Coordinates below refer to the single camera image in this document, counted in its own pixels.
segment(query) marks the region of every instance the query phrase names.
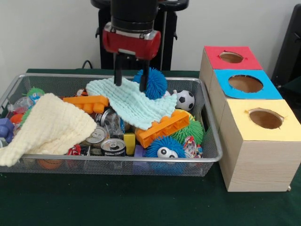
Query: blue spiky ball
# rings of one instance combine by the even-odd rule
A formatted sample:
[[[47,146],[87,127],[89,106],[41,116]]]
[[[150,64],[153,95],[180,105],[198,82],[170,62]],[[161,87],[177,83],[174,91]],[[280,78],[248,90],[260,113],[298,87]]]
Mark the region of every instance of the blue spiky ball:
[[[133,81],[140,83],[143,70],[138,71],[137,75],[134,76]],[[150,68],[149,77],[147,80],[147,87],[145,91],[146,97],[151,100],[155,100],[163,97],[167,89],[167,81],[162,74],[155,68]]]
[[[158,157],[158,149],[167,147],[170,150],[175,151],[179,158],[185,158],[185,151],[183,145],[172,137],[160,137],[155,139],[152,144],[147,148],[146,157]]]
[[[158,157],[158,149],[167,147],[175,151],[179,158],[185,158],[185,151],[183,145],[178,143],[172,137],[158,138],[152,142],[147,148],[145,157]],[[178,176],[184,172],[186,162],[150,162],[150,167],[158,175]]]

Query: towel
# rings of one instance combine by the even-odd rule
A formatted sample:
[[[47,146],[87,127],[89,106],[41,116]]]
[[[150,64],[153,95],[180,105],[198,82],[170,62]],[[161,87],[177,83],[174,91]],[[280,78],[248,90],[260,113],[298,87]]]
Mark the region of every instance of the towel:
[[[95,128],[96,123],[83,110],[52,93],[45,94],[12,142],[0,149],[0,166],[14,165],[25,153],[66,154]]]
[[[150,128],[153,121],[160,122],[162,117],[170,117],[177,102],[176,94],[150,100],[139,91],[138,83],[126,78],[122,78],[121,86],[116,86],[113,78],[91,81],[86,90],[89,95],[107,97],[124,121],[143,130]]]

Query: wooden box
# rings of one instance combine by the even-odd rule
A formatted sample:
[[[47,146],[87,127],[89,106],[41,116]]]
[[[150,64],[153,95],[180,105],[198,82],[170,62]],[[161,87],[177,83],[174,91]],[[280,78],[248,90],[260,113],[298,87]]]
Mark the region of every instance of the wooden box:
[[[218,130],[227,99],[282,99],[263,70],[214,70],[209,97]]]
[[[219,134],[229,192],[288,189],[301,162],[301,125],[285,100],[228,99]]]
[[[262,70],[262,67],[249,47],[205,46],[199,78],[208,92],[214,69]]]

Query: metal basket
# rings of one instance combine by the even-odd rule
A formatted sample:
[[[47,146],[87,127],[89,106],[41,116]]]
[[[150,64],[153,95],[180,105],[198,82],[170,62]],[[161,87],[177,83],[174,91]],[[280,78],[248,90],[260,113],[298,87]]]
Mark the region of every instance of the metal basket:
[[[90,81],[104,78],[108,76],[37,73],[20,75],[13,80],[0,99],[1,116],[7,116],[8,103],[14,103],[32,87],[41,88],[46,93],[51,92],[57,96],[73,96],[78,89],[84,88]],[[0,167],[0,172],[203,177],[212,164],[222,157],[221,144],[206,88],[201,80],[194,78],[167,78],[167,83],[169,92],[188,90],[195,97],[195,106],[191,113],[203,124],[206,131],[202,144],[204,158],[166,159],[25,154],[14,166]]]

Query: purple toy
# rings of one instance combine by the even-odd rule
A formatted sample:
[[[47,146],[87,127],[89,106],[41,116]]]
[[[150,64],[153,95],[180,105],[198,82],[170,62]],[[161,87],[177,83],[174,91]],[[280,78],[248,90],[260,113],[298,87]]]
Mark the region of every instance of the purple toy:
[[[146,149],[144,149],[141,145],[136,145],[135,155],[136,158],[145,157]],[[133,163],[133,173],[135,175],[142,175],[146,171],[150,169],[149,163],[145,161],[135,161]]]
[[[8,143],[13,139],[13,129],[14,125],[8,118],[0,119],[0,137],[5,138]]]

